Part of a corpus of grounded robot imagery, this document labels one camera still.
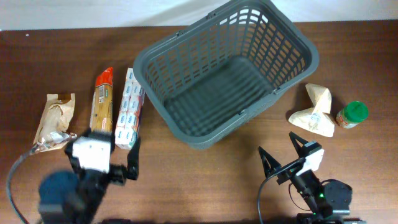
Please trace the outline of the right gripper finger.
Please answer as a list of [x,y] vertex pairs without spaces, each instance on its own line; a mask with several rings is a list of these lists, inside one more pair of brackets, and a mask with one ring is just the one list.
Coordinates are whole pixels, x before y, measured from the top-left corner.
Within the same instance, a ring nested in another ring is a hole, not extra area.
[[277,162],[267,151],[261,146],[258,147],[265,177],[268,178],[280,170],[281,164]]
[[306,146],[308,141],[301,138],[297,134],[293,133],[292,131],[289,133],[289,138],[292,141],[292,144],[299,156],[307,156],[309,155],[309,149]]

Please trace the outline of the white tissue multipack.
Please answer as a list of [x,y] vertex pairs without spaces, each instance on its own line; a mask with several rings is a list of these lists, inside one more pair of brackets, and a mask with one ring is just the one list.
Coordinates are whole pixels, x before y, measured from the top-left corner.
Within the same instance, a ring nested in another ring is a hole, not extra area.
[[133,68],[128,68],[115,130],[115,144],[121,149],[132,149],[138,138],[144,98],[145,91]]

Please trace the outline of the spaghetti packet with orange ends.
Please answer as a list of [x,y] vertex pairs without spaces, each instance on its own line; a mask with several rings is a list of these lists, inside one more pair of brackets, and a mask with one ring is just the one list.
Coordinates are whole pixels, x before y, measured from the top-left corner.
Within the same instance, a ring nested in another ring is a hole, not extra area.
[[113,67],[108,67],[96,77],[90,129],[103,133],[113,130]]

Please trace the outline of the grey plastic shopping basket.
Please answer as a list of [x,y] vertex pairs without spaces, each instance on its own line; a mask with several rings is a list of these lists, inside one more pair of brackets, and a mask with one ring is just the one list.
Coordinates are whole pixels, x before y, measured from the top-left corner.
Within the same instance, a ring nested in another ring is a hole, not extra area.
[[270,1],[229,1],[141,51],[134,75],[173,135],[207,149],[318,67],[315,45]]

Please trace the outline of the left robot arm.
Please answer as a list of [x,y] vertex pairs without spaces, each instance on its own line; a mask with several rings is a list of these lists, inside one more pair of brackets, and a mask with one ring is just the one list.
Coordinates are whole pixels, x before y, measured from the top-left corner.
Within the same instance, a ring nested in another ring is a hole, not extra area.
[[44,223],[91,223],[109,185],[125,185],[139,176],[141,139],[135,140],[127,164],[110,163],[114,133],[87,130],[67,144],[72,170],[58,170],[41,182],[39,213]]

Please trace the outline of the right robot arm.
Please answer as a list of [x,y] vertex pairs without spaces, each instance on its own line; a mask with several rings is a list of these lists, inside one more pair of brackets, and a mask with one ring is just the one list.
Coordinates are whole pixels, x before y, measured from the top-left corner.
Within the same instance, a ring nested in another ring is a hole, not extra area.
[[308,206],[303,213],[298,213],[296,223],[365,223],[360,219],[349,219],[349,206],[352,201],[353,189],[350,185],[336,180],[320,181],[315,175],[323,159],[325,150],[316,141],[307,141],[290,132],[289,138],[298,158],[282,166],[265,149],[258,147],[264,169],[265,180],[262,181],[257,193],[257,212],[259,221],[264,223],[261,214],[261,194],[265,184],[272,178],[279,185],[290,181]]

